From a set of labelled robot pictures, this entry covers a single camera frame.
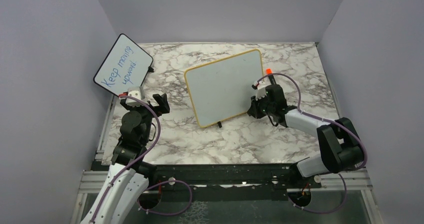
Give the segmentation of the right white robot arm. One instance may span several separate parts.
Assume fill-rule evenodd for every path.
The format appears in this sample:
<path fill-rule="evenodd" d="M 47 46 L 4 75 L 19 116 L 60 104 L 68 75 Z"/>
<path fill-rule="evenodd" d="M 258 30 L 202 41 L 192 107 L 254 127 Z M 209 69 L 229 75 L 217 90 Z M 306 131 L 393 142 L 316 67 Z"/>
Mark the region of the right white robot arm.
<path fill-rule="evenodd" d="M 256 83 L 252 88 L 255 95 L 250 99 L 249 116 L 255 119 L 266 116 L 273 126 L 297 129 L 318 140 L 319 154 L 290 166 L 288 180 L 292 186 L 301 187 L 311 176 L 339 173 L 365 160 L 365 152 L 349 119 L 313 117 L 296 106 L 289 106 L 278 84 Z"/>

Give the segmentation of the yellow-framed whiteboard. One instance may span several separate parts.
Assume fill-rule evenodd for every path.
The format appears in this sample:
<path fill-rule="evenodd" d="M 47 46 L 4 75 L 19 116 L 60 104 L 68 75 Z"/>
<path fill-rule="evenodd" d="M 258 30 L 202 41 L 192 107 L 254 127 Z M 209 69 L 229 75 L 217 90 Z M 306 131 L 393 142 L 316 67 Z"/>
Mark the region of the yellow-framed whiteboard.
<path fill-rule="evenodd" d="M 252 84 L 264 75 L 261 57 L 260 50 L 253 49 L 184 72 L 199 127 L 247 113 L 255 94 Z"/>

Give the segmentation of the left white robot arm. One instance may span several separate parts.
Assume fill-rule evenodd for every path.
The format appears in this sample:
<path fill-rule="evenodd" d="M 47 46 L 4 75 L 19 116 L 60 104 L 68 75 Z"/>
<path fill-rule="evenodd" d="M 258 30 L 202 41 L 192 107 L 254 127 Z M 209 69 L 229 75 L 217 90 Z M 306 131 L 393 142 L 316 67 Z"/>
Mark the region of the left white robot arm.
<path fill-rule="evenodd" d="M 123 223 L 142 192 L 157 183 L 156 167 L 143 158 L 159 140 L 159 117 L 170 112 L 168 97 L 154 94 L 155 106 L 144 102 L 135 91 L 127 91 L 119 98 L 127 110 L 121 119 L 121 134 L 106 179 L 81 223 Z"/>

